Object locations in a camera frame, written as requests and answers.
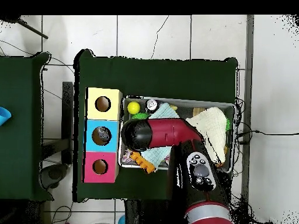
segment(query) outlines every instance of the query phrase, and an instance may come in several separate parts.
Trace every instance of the towel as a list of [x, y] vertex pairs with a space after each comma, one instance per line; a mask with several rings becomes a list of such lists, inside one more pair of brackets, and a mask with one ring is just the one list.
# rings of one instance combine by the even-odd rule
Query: towel
[[186, 121], [202, 134], [208, 155], [215, 164], [225, 162], [227, 118], [218, 107], [211, 107]]
[[[159, 107], [159, 109], [149, 118], [179, 118], [179, 116], [168, 103], [163, 103]], [[141, 156], [148, 162], [152, 163], [155, 168], [157, 168], [161, 164], [161, 162], [170, 154], [170, 152], [171, 146], [158, 147], [147, 149], [146, 151], [141, 152]]]

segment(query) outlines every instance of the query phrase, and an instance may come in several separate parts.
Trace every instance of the blue object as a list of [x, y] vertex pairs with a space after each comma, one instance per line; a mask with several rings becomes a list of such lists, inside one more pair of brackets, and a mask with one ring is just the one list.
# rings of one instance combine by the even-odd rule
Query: blue object
[[126, 217], [123, 215], [120, 217], [118, 224], [125, 224], [126, 223]]
[[12, 114], [5, 108], [0, 107], [0, 126], [4, 124]]
[[[86, 151], [117, 152], [117, 121], [87, 120]], [[96, 127], [106, 127], [111, 133], [111, 139], [106, 145], [97, 145], [92, 140], [92, 132]]]

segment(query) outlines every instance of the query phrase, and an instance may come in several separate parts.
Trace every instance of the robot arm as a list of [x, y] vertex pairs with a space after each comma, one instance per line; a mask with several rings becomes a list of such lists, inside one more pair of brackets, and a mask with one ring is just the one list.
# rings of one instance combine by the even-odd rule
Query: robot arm
[[180, 187], [188, 224], [233, 224], [227, 199], [202, 136], [180, 118], [130, 120], [121, 139], [132, 151], [173, 146], [169, 169], [180, 170]]

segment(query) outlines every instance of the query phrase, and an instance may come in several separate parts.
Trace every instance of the shape sorter box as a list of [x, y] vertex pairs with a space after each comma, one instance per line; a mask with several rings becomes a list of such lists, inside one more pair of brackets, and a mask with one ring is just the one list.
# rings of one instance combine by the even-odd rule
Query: shape sorter box
[[[122, 93], [118, 89], [101, 89], [97, 87], [88, 87], [86, 89], [87, 119], [89, 120], [112, 120], [119, 121], [120, 105]], [[109, 109], [101, 112], [96, 108], [96, 101], [100, 97], [105, 97], [109, 101]]]
[[[105, 111], [97, 108], [97, 99], [108, 99], [109, 107]], [[117, 153], [119, 147], [120, 105], [122, 93], [117, 89], [86, 88], [86, 141], [84, 143], [85, 156], [83, 159], [83, 183], [114, 183], [119, 172]], [[110, 139], [105, 145], [94, 142], [92, 134], [97, 127], [109, 130]], [[95, 172], [94, 163], [103, 160], [107, 166], [105, 173]]]
[[[106, 173], [95, 173], [93, 164], [97, 160], [104, 160], [108, 164]], [[117, 153], [86, 151], [84, 183], [114, 183], [118, 173]]]

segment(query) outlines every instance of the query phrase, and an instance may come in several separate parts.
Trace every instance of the small bottle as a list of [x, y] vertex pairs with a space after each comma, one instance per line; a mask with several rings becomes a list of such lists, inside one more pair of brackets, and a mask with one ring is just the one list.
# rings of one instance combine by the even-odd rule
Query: small bottle
[[158, 102], [156, 100], [147, 100], [145, 103], [145, 111], [149, 114], [153, 114], [158, 109]]

